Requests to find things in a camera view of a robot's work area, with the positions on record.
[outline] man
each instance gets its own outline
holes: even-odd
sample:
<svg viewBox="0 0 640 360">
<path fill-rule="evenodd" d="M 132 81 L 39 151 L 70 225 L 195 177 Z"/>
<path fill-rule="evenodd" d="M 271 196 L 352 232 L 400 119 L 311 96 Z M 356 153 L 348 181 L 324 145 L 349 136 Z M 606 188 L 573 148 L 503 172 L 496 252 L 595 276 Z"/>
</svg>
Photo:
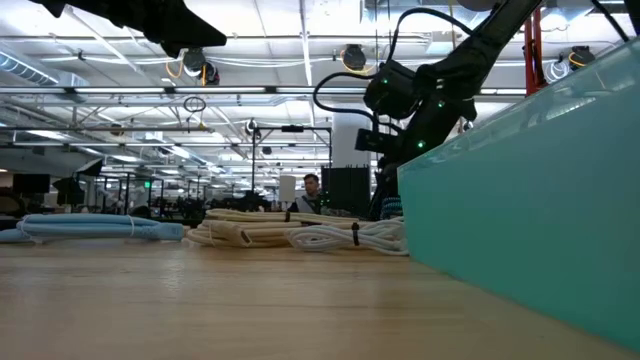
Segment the man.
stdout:
<svg viewBox="0 0 640 360">
<path fill-rule="evenodd" d="M 289 208 L 290 212 L 301 212 L 306 214 L 320 214 L 320 199 L 318 198 L 318 189 L 320 187 L 319 179 L 314 174 L 304 177 L 304 189 L 306 195 L 297 198 Z"/>
</svg>

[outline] teal plastic bin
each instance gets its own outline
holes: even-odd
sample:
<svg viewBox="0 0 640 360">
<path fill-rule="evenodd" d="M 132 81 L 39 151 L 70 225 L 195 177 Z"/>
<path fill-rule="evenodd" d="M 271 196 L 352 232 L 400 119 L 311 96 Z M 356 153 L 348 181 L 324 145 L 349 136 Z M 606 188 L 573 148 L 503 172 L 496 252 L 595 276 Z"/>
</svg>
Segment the teal plastic bin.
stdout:
<svg viewBox="0 0 640 360">
<path fill-rule="evenodd" d="M 399 170 L 413 259 L 640 351 L 640 42 Z"/>
</svg>

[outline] black monitor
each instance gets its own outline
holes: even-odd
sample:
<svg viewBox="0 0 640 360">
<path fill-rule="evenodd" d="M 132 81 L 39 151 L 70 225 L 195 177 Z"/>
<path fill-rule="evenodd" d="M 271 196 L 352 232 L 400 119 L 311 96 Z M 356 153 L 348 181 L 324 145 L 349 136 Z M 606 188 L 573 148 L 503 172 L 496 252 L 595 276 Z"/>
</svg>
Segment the black monitor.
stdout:
<svg viewBox="0 0 640 360">
<path fill-rule="evenodd" d="M 13 175 L 13 192 L 17 194 L 48 194 L 50 186 L 49 174 Z"/>
</svg>

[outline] table surface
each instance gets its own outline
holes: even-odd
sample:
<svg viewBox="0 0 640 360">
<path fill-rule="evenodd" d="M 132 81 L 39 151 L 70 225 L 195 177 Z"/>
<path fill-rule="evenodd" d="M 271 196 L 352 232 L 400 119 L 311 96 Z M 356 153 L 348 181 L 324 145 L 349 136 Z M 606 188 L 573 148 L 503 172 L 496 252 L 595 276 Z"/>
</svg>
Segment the table surface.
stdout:
<svg viewBox="0 0 640 360">
<path fill-rule="evenodd" d="M 0 357 L 640 359 L 407 258 L 91 240 L 0 246 Z"/>
</svg>

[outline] metal frame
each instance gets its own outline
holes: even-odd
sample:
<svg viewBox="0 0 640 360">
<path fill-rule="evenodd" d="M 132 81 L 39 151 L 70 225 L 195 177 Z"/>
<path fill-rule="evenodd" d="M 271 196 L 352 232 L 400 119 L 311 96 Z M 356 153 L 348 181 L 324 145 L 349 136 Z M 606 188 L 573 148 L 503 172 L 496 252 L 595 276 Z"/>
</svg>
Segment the metal frame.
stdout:
<svg viewBox="0 0 640 360">
<path fill-rule="evenodd" d="M 318 138 L 322 139 L 321 136 L 318 135 L 318 133 L 316 131 L 327 131 L 329 133 L 329 143 L 327 143 L 324 139 L 322 140 L 322 146 L 326 146 L 329 148 L 329 168 L 331 168 L 331 164 L 333 162 L 333 129 L 330 127 L 311 127 L 311 126 L 300 126 L 297 127 L 298 129 L 302 129 L 302 131 L 311 131 L 314 133 L 314 135 L 316 135 Z M 262 136 L 262 139 L 260 139 L 260 142 L 256 142 L 256 134 L 258 133 L 258 131 L 261 130 L 265 130 L 267 131 L 266 134 L 264 134 Z M 253 133 L 251 134 L 251 142 L 252 142 L 252 156 L 251 156 L 251 192 L 255 192 L 256 191 L 256 148 L 258 147 L 258 145 L 262 144 L 264 142 L 264 140 L 269 137 L 269 135 L 271 135 L 271 133 L 273 133 L 274 131 L 282 131 L 282 132 L 286 132 L 287 130 L 287 126 L 281 126 L 281 127 L 276 127 L 276 126 L 257 126 L 253 129 Z"/>
</svg>

